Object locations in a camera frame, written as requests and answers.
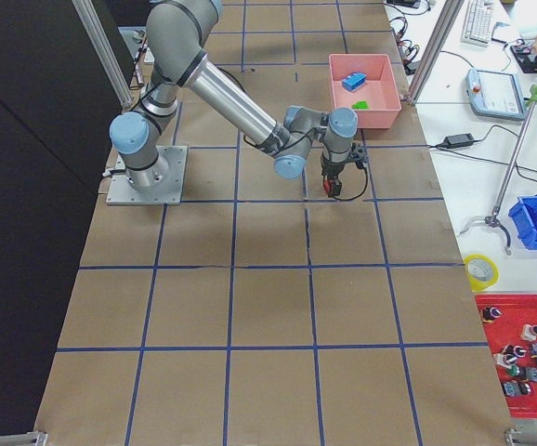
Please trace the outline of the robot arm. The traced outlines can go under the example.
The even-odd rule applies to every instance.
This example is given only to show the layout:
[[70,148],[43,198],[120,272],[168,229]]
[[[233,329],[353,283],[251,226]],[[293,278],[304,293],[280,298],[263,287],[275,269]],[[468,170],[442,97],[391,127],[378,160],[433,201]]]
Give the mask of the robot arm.
[[134,108],[110,125],[121,167],[108,171],[111,205],[178,204],[188,149],[157,141],[177,112],[177,91],[187,88],[274,160],[283,178],[300,177],[313,142],[322,146],[321,176],[326,194],[338,198],[340,173],[349,164],[367,168],[367,153],[353,139],[358,116],[350,108],[330,112],[288,108],[282,122],[258,106],[208,58],[205,42],[222,14],[218,1],[162,1],[146,24],[154,56],[151,80]]

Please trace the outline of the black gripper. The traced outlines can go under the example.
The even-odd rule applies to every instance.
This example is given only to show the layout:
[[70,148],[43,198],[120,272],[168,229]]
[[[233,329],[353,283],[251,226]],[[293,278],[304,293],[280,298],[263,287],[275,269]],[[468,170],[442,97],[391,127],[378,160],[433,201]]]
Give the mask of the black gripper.
[[339,174],[348,164],[354,164],[359,170],[367,167],[367,150],[352,143],[346,152],[335,152],[324,147],[321,154],[321,174],[323,179],[329,183],[331,198],[338,198],[342,191],[342,182],[338,180]]

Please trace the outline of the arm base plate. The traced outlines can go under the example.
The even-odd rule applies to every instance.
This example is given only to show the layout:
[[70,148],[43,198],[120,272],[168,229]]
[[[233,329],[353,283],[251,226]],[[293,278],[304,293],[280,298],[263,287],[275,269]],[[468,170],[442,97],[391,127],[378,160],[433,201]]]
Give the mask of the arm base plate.
[[180,205],[189,148],[157,146],[159,157],[148,170],[125,167],[121,155],[116,156],[113,169],[108,169],[111,182],[107,192],[108,205]]

